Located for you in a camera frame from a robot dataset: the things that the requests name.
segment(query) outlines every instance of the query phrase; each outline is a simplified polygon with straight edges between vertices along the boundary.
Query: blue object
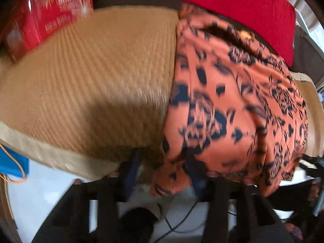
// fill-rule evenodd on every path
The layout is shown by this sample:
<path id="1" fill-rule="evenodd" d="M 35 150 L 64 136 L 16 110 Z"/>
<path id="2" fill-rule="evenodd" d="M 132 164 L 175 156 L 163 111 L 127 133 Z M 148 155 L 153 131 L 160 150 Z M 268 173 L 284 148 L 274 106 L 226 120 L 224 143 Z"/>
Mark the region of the blue object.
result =
<path id="1" fill-rule="evenodd" d="M 29 174 L 29 159 L 5 147 L 7 152 L 14 157 L 25 171 L 26 176 Z M 22 178 L 22 172 L 18 165 L 0 148 L 0 173 L 13 175 Z"/>

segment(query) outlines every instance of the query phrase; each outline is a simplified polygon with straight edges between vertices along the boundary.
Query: white floor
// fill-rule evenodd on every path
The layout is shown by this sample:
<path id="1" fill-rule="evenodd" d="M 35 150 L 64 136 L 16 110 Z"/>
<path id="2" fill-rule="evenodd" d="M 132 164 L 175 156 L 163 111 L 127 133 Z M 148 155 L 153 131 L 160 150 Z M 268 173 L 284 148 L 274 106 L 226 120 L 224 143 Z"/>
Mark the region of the white floor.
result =
<path id="1" fill-rule="evenodd" d="M 23 243 L 30 243 L 32 241 L 46 216 L 50 213 L 51 209 L 69 188 L 75 178 L 77 178 L 77 176 L 60 170 L 51 169 L 31 161 L 30 175 L 28 176 L 27 182 L 24 184 L 9 184 L 9 199 L 12 212 Z M 293 182 L 282 182 L 282 184 L 299 183 L 304 180 L 304 172 L 296 171 Z M 147 202 L 152 200 L 144 194 L 146 193 L 143 191 L 143 188 L 136 188 L 130 202 L 120 204 L 120 213 L 124 213 L 126 209 L 134 205 L 138 205 L 139 203 L 143 204 L 145 201 Z M 167 215 L 172 226 L 184 218 L 194 202 L 195 196 L 192 188 L 189 188 L 180 195 L 175 196 Z M 90 212 L 90 230 L 93 230 L 96 227 L 96 205 L 94 202 L 91 205 Z M 187 221 L 178 228 L 178 231 L 189 230 L 197 227 L 199 224 L 204 222 L 206 213 L 207 204 L 198 203 Z M 287 218 L 291 214 L 282 211 L 278 211 L 278 213 L 281 218 Z M 235 223 L 235 217 L 229 215 L 229 227 L 232 227 Z M 203 230 L 204 228 L 201 228 L 191 234 L 171 233 L 164 240 L 161 240 L 161 242 L 163 243 L 163 241 L 165 242 L 172 238 L 177 238 L 178 240 L 179 238 L 187 238 L 187 240 L 191 239 L 190 242 L 193 243 L 200 242 L 200 239 L 197 236 L 201 235 Z M 164 221 L 157 224 L 152 236 L 152 242 L 167 231 L 169 231 L 169 228 Z"/>

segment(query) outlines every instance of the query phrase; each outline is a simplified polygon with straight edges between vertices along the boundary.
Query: red plastic bag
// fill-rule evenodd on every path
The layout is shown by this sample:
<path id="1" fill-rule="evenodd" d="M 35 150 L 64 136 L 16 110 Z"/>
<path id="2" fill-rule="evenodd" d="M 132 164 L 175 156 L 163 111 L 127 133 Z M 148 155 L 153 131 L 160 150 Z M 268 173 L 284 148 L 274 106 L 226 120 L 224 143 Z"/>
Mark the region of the red plastic bag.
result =
<path id="1" fill-rule="evenodd" d="M 17 61 L 61 27 L 92 12 L 92 0 L 21 0 L 5 35 L 12 60 Z"/>

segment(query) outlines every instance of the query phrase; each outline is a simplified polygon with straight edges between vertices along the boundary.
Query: beige curtain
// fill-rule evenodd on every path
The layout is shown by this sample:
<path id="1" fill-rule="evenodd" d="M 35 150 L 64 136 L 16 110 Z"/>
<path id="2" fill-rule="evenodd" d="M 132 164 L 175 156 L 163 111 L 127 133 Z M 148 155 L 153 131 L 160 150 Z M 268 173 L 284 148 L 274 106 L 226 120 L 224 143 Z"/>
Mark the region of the beige curtain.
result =
<path id="1" fill-rule="evenodd" d="M 302 14 L 309 31 L 315 30 L 320 22 L 305 0 L 288 0 Z"/>

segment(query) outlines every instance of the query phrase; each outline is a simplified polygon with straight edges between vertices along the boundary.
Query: orange fabric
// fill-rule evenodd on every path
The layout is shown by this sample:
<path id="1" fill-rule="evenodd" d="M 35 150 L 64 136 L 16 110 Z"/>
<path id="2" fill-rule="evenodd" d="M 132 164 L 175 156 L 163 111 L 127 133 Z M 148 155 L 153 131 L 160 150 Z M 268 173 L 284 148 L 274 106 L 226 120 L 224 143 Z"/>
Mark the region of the orange fabric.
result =
<path id="1" fill-rule="evenodd" d="M 236 47 L 203 28 L 229 33 Z M 185 5 L 177 28 L 174 85 L 164 126 L 164 165 L 153 195 L 190 185 L 186 152 L 210 176 L 257 183 L 264 195 L 291 180 L 307 138 L 303 101 L 284 60 L 228 22 Z"/>

